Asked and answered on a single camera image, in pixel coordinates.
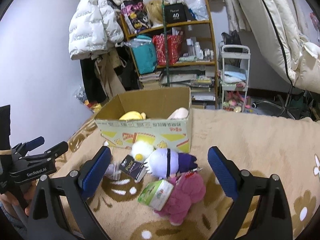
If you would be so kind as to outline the person left hand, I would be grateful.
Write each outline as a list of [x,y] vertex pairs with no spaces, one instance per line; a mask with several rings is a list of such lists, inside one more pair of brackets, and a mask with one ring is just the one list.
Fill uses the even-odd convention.
[[[28,191],[26,191],[24,194],[24,198],[28,203],[28,206],[24,210],[27,216],[30,213],[31,202],[35,194],[35,190],[36,190],[36,181],[32,181]],[[12,195],[10,192],[1,194],[1,203],[3,204],[3,207],[5,208],[7,213],[9,213],[12,217],[18,219],[18,215],[14,210],[14,206],[18,206],[19,202],[14,195]]]

